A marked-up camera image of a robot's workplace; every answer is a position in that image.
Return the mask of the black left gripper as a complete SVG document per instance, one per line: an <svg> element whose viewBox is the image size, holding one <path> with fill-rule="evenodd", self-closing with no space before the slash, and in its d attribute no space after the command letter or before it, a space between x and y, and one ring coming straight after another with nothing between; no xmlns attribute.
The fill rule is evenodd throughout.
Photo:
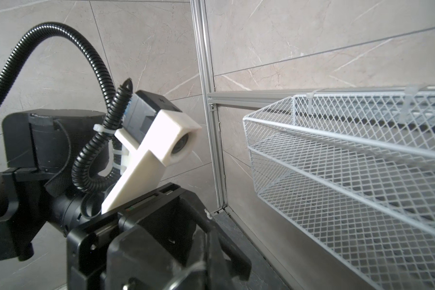
<svg viewBox="0 0 435 290"><path fill-rule="evenodd" d="M172 183L67 237L71 290L233 290L251 270L198 196Z"/></svg>

